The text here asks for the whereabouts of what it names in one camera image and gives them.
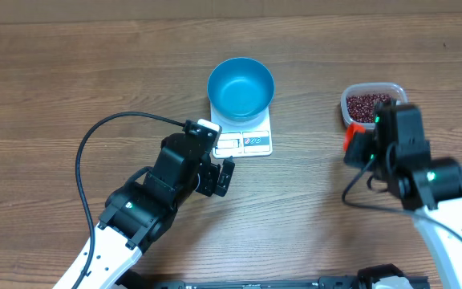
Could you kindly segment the red scoop blue handle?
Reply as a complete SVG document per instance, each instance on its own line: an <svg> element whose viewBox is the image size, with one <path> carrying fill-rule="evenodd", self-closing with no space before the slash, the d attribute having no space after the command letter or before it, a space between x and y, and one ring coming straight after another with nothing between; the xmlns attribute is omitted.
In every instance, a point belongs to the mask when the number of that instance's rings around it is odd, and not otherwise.
<svg viewBox="0 0 462 289"><path fill-rule="evenodd" d="M361 124L352 123L346 129L346 134L343 141L343 150L347 151L349 144L351 143L355 133L365 133L366 129Z"/></svg>

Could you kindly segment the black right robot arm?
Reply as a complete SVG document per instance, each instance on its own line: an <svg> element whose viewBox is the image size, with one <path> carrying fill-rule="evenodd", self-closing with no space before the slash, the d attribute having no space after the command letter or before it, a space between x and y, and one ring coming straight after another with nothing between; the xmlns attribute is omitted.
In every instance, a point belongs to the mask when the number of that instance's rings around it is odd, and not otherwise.
<svg viewBox="0 0 462 289"><path fill-rule="evenodd" d="M379 103L374 127L350 124L344 140L346 165L386 184L425 242L445 288L462 288L462 166L451 157L432 158L421 112L414 104Z"/></svg>

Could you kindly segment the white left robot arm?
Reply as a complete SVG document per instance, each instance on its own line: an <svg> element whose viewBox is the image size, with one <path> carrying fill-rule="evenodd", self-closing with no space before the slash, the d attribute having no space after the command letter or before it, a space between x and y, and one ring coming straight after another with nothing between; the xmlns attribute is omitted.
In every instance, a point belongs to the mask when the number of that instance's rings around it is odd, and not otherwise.
<svg viewBox="0 0 462 289"><path fill-rule="evenodd" d="M217 132L200 128L165 137L155 165L134 173L108 197L95 236L55 286L138 287L131 267L170 229L191 193L226 195L234 163L211 162L217 138Z"/></svg>

